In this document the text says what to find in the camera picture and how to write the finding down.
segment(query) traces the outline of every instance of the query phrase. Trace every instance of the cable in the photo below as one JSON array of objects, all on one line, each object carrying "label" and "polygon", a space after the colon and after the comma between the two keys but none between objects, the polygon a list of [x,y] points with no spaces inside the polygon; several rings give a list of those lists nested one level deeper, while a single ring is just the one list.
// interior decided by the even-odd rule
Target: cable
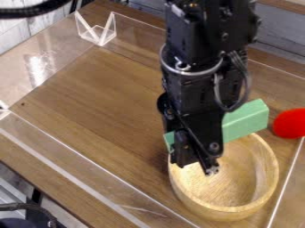
[{"label": "cable", "polygon": [[248,97],[250,94],[250,87],[252,87],[252,78],[248,73],[245,63],[244,63],[237,51],[228,53],[228,56],[232,59],[233,65],[237,67],[237,69],[242,73],[244,81],[245,81],[245,94],[242,97],[240,97],[238,101],[230,107],[226,107],[226,105],[222,102],[222,97],[221,97],[221,77],[216,73],[214,74],[214,100],[224,111],[233,112],[245,104],[245,102],[248,100]]},{"label": "cable", "polygon": [[0,211],[15,211],[15,210],[23,210],[23,209],[31,209],[42,212],[50,219],[48,227],[50,228],[58,228],[58,219],[56,217],[48,212],[47,209],[42,208],[40,206],[35,204],[28,203],[7,203],[0,204]]},{"label": "cable", "polygon": [[48,0],[26,8],[0,8],[0,19],[30,18],[59,9],[71,0]]}]

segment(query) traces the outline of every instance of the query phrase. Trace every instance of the green sponge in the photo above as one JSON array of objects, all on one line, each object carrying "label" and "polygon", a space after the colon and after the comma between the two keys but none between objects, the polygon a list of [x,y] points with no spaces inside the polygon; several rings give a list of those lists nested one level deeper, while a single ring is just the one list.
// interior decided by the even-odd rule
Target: green sponge
[{"label": "green sponge", "polygon": [[[269,108],[261,99],[246,103],[224,117],[224,142],[230,141],[268,127]],[[169,153],[173,152],[174,132],[163,135]]]}]

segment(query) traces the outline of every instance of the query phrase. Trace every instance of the wooden table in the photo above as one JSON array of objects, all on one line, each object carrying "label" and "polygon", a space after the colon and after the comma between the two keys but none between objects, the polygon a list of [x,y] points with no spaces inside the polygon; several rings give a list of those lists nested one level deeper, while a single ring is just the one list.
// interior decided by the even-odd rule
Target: wooden table
[{"label": "wooden table", "polygon": [[[90,4],[82,13],[90,22],[97,22],[106,20],[110,11],[117,11],[158,27],[165,26],[161,19],[107,1]],[[143,39],[151,32],[149,28],[134,32],[137,42],[142,45],[153,44],[150,50],[155,50],[163,37],[151,34],[151,40]],[[118,54],[118,50],[110,51],[117,47],[123,55]],[[18,48],[27,48],[27,43]],[[258,50],[250,49],[249,53],[249,69],[254,78],[252,99],[260,97],[265,100],[270,108],[272,123],[272,119],[282,110],[304,106],[305,70],[297,63]],[[277,154],[280,164],[281,179],[273,200],[244,221],[229,224],[205,221],[183,207],[170,187],[162,123],[155,107],[161,93],[158,52],[137,50],[137,47],[117,40],[106,48],[93,46],[16,102],[11,110],[200,227],[265,227],[300,141],[277,138],[270,128],[260,132]],[[48,145],[39,139],[34,142],[35,134],[16,134],[26,137],[28,143],[38,143],[42,153],[50,150]],[[0,137],[0,145],[2,161],[89,226],[135,227],[135,223],[119,216],[67,176],[60,174],[59,170],[47,166],[4,136]],[[55,155],[50,155],[52,162],[78,173],[72,160],[64,158],[64,151],[54,152],[60,156],[56,159]],[[79,175],[93,188],[98,188],[103,183],[94,181],[91,172],[85,168]],[[285,217],[278,217],[277,221],[281,225],[289,225],[293,216],[289,222]]]}]

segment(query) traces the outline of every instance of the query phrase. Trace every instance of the red object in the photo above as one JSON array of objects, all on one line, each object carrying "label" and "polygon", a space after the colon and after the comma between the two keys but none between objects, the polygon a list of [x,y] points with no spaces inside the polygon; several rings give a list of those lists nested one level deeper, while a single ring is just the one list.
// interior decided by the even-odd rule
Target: red object
[{"label": "red object", "polygon": [[274,120],[273,131],[282,138],[305,136],[305,109],[284,111]]}]

